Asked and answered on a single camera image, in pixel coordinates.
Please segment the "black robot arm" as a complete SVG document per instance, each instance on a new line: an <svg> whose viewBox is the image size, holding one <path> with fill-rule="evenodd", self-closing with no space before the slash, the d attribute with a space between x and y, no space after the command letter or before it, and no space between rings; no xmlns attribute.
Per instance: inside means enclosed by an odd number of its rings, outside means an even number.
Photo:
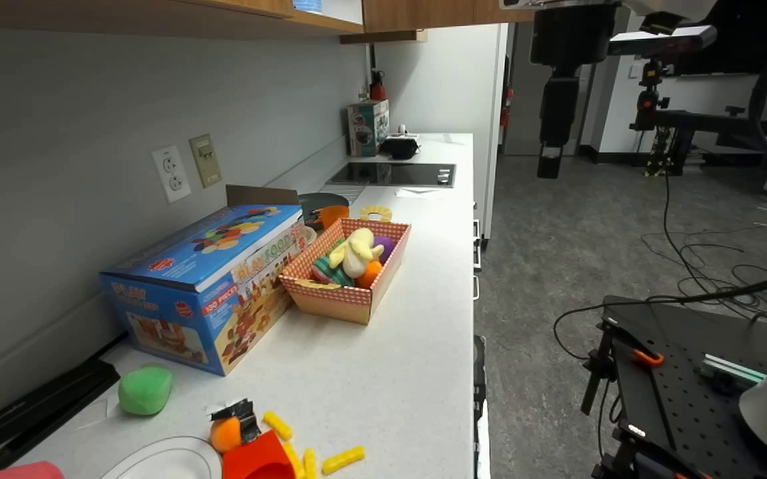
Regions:
<svg viewBox="0 0 767 479"><path fill-rule="evenodd" d="M606 56L617 8L654 15L653 31L701 21L717 0L532 0L529 60L550 73L541 92L537 174L557 178L578 105L578 69Z"/></svg>

